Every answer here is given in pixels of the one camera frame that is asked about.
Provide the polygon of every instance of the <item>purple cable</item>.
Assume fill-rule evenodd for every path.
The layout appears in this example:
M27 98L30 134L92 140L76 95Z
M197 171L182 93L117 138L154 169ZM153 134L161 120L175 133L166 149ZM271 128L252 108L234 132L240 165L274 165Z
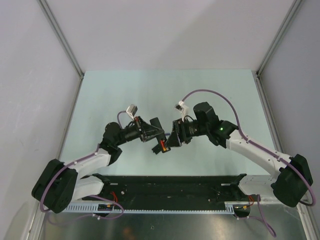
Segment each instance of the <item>purple cable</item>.
M68 163L67 165L65 165L63 168L61 168L61 169L53 176L53 178L50 180L50 182L49 182L48 185L46 186L45 190L43 191L43 194L42 194L42 197L41 197L41 200L40 200L40 210L41 210L41 212L47 213L47 212L50 211L50 209L44 209L44 201L45 201L46 195L47 195L50 187L51 187L52 184L55 182L55 180L59 177L59 175L60 175L64 170L66 170L68 167L74 165L75 162L80 163L80 162L82 162L82 161L84 161L84 160L86 160L86 159L88 159L88 158L90 158L90 157L93 157L93 156L98 152L98 149L99 149L99 144L98 144L98 146L97 146L97 148L96 148L96 150L95 150L94 153L91 153L91 154L89 154L88 156L84 156L84 157L82 157L82 158L80 158L80 159L78 159L78 160L75 160L75 161L72 161L72 162ZM101 219L109 219L109 220L110 220L110 219L117 219L117 218L119 218L120 216L122 216L122 215L124 214L124 211L125 211L125 210L124 210L124 208L123 208L119 203L114 202L114 201L111 201L111 200L108 200L108 199L105 199L105 198L100 197L100 196L91 195L90 197L93 197L93 198L96 198L96 199L99 199L99 200L102 200L102 201L111 202L111 203L113 203L114 205L117 205L117 206L122 210L122 212L121 212L119 215L115 216L115 217L102 217L102 216L100 216ZM77 218L74 219L73 221L71 221L71 223L74 222L74 221L76 221L76 220L79 220L79 219L82 219L82 218L84 218L84 217L87 217L87 216L92 216L92 215L91 215L91 214L82 215L82 216L80 216L80 217L77 217Z
M126 113L126 111L120 111L120 112L118 112L118 114L116 115L116 119L117 119L118 124L119 124L119 126L120 126L121 129L122 129L122 126L121 126L121 123L120 123L119 116L120 116L120 114L124 114L124 113Z
M44 209L44 201L45 201L45 197L46 197L49 189L51 188L51 186L52 186L52 184L55 182L55 180L58 178L58 176L59 176L64 170L66 170L68 167L74 165L75 162L80 163L80 162L82 162L82 161L84 161L84 160L86 160L86 159L91 158L92 156L94 156L95 153L98 152L98 149L99 149L99 144L98 144L98 146L97 146L97 148L96 148L96 150L95 150L94 153L91 153L91 154L89 154L88 156L84 156L84 157L82 157L82 158L80 158L80 159L78 159L78 160L75 160L75 161L72 161L72 162L68 163L68 164L65 165L63 168L61 168L61 169L53 176L53 178L51 178L49 184L46 186L45 190L43 191L43 194L42 194L42 197L41 197L41 200L40 200L40 210L41 210L41 212L47 213L47 212L50 211L50 209Z
M112 203L114 205L117 205L121 209L121 213L116 215L116 216L113 216L113 217L99 216L99 215L96 215L94 213L84 214L84 215L76 217L75 219L72 219L71 221L66 221L66 222L62 222L62 223L52 222L50 220L49 216L48 216L48 218L47 218L48 222L50 224L52 224L52 225L55 225L55 226L64 226L64 225L72 224L72 223L74 223L74 222L76 222L76 221L78 221L80 219L86 218L86 217L96 217L96 218L99 218L99 219L112 220L112 219L120 218L125 213L124 208L119 203L117 203L115 201L111 201L109 199L106 199L106 198L103 198L103 197L100 197L100 196L96 196L96 195L90 195L89 197L96 198L96 199L99 199L99 200L106 201L108 203Z
M208 92L208 93L213 93L213 94L216 94L218 95L219 97L223 98L229 105L230 107L232 108L233 110L233 113L234 113L234 116L235 116L235 120L236 120L236 124L238 125L238 128L239 128L239 133L240 135L243 137L243 139L245 141L248 141L248 138L246 137L246 135L243 133L242 129L241 129L241 126L240 126L240 121L239 121L239 117L238 117L238 114L236 112L236 109L235 107L232 105L232 103L225 97L223 96L221 93L219 92L216 92L216 91L212 91L212 90L209 90L209 89L197 89L197 90L194 90L192 92L189 92L183 99L182 101L184 102L190 95L194 94L194 93L197 93L197 92ZM270 154L271 156L273 156L274 158L278 159L280 156L278 156L277 154L273 153L272 151L266 149L265 147L259 145L258 143L252 141L252 140L249 140L248 143L256 146L257 148L261 149L262 151L266 152L267 154ZM311 195L311 198L312 198L312 203L307 203L307 202L303 202L303 201L300 201L301 204L303 205L306 205L306 206L314 206L316 205L317 203L317 200L316 200L316 196L315 196L315 193L313 191L313 189L311 188L311 186L309 185L309 183L307 182L307 180L304 178L304 176L294 167L292 166L289 162L287 162L286 160L284 160L282 157L279 159L282 163L284 163L285 165L289 166L289 168L291 168L300 178L301 180L303 181L303 183L306 185L306 187L308 188L309 190L309 193Z

